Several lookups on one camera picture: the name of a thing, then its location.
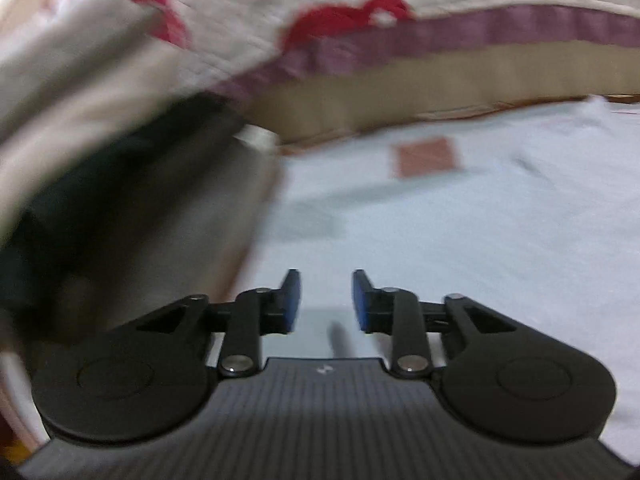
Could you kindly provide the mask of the cream folded sweatshirt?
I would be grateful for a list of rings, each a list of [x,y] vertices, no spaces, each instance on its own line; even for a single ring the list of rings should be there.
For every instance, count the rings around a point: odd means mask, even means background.
[[[186,44],[160,6],[79,0],[1,44],[1,233],[75,162],[178,94]]]

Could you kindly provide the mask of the checkered cartoon floor rug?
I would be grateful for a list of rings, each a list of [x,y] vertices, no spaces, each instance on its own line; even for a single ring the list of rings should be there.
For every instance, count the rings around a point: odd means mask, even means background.
[[[285,159],[266,237],[336,237],[344,211],[427,180],[515,166],[571,188],[607,188],[639,174],[639,107],[590,96],[573,103],[452,122],[390,127]]]

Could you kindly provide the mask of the black folded garment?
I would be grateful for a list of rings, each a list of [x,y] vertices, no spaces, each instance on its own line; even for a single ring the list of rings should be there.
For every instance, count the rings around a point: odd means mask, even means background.
[[[50,308],[65,279],[99,253],[112,220],[155,164],[191,141],[228,141],[244,125],[226,100],[197,93],[47,185],[1,246],[1,310],[20,318]]]

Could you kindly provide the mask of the light grey abc t-shirt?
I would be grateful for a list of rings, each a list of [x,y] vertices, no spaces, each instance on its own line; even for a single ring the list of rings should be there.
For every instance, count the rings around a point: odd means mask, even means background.
[[[268,221],[241,286],[303,277],[290,346],[272,356],[386,356],[357,330],[350,277],[426,301],[460,292],[595,356],[617,382],[604,442],[639,458],[639,175],[607,188],[571,188],[525,169],[427,180],[341,215],[321,240],[268,240]]]

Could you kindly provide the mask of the white quilted bear bedspread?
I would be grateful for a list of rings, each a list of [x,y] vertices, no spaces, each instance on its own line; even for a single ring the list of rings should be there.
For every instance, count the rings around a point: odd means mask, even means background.
[[[79,0],[26,0],[21,29]],[[639,51],[639,0],[134,0],[186,44],[182,81],[252,102],[277,84],[404,58],[585,41]]]

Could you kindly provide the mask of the grey cream folded garment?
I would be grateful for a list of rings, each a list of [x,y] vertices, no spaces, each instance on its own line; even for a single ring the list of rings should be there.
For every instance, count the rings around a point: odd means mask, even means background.
[[[155,164],[107,228],[99,253],[73,271],[50,308],[1,310],[1,348],[35,361],[202,292],[233,284],[280,172],[277,136],[242,127],[228,141],[191,141]]]

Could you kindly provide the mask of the beige bed frame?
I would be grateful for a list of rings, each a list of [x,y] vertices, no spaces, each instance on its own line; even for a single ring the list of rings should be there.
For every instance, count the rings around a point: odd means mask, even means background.
[[[638,49],[569,41],[434,53],[353,75],[277,84],[245,114],[282,143],[308,146],[386,126],[470,118],[590,94],[636,98]]]

